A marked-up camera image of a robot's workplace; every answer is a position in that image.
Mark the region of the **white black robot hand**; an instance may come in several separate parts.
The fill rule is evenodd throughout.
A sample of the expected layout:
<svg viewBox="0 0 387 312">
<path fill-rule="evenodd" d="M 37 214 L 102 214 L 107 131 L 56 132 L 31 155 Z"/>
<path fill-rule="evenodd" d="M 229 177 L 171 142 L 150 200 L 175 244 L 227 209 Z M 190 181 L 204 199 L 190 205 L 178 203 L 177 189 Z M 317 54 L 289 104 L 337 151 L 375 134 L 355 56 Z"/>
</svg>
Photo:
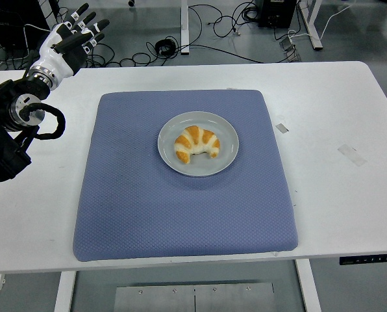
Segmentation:
<svg viewBox="0 0 387 312">
<path fill-rule="evenodd" d="M 29 76 L 46 80 L 55 89 L 63 79 L 74 76 L 82 68 L 110 24 L 107 19 L 91 24 L 96 13 L 85 15 L 88 8 L 88 3 L 81 5 L 53 28 L 40 47 L 40 58 L 29 68 Z"/>
</svg>

